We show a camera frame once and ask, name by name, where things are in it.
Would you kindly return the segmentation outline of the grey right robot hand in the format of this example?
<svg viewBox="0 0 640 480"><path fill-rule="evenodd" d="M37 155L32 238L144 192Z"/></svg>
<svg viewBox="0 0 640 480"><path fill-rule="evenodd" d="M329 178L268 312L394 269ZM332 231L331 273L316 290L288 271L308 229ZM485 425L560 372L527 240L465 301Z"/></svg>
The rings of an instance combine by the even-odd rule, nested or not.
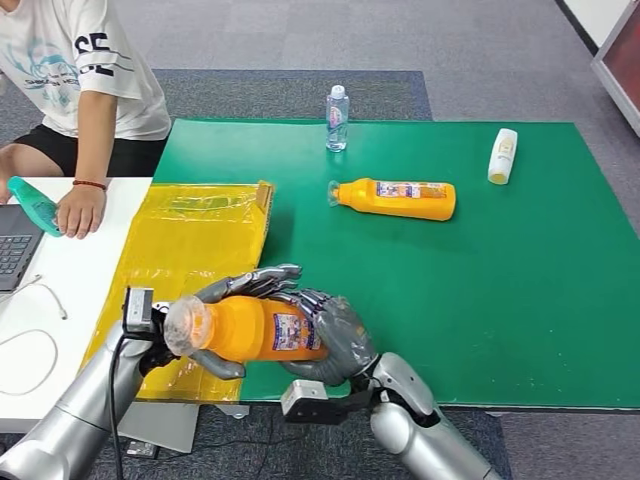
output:
<svg viewBox="0 0 640 480"><path fill-rule="evenodd" d="M298 378L340 386L357 376L378 358L363 322L342 296L302 289L270 297L295 306L310 321L328 354L321 360L285 361L283 368Z"/></svg>

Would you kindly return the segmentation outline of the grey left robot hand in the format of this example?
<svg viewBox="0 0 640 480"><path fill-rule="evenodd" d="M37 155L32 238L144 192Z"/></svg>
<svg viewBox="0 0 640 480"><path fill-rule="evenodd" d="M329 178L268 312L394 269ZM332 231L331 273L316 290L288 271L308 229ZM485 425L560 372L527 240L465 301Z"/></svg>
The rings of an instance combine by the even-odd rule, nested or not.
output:
<svg viewBox="0 0 640 480"><path fill-rule="evenodd" d="M269 294L295 287L301 272L300 266L291 263L259 268L239 276L224 277L197 291L195 296L203 303L217 303L230 296L266 298ZM189 358L222 380L236 380L246 375L242 363L226 360L214 352L198 350Z"/></svg>

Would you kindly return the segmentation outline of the person's hand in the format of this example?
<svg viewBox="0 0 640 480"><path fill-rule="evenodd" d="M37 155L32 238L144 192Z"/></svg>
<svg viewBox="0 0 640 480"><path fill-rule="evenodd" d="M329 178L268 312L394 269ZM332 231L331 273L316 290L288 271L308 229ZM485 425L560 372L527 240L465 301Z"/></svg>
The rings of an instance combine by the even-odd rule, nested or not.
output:
<svg viewBox="0 0 640 480"><path fill-rule="evenodd" d="M63 236L84 239L101 225L106 202L101 188L75 185L58 203L57 226Z"/></svg>

